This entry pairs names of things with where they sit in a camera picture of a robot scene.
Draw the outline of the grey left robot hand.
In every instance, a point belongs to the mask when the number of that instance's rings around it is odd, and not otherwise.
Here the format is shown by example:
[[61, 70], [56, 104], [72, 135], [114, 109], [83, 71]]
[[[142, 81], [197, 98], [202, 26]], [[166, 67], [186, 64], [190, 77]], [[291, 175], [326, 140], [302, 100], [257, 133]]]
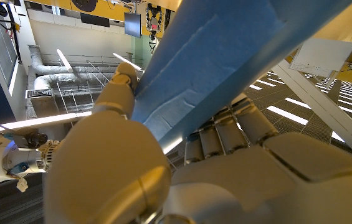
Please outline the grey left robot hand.
[[47, 223], [352, 223], [352, 154], [279, 134], [248, 98], [187, 138], [171, 171], [131, 119], [135, 69], [121, 63], [92, 114], [59, 144], [44, 188]]

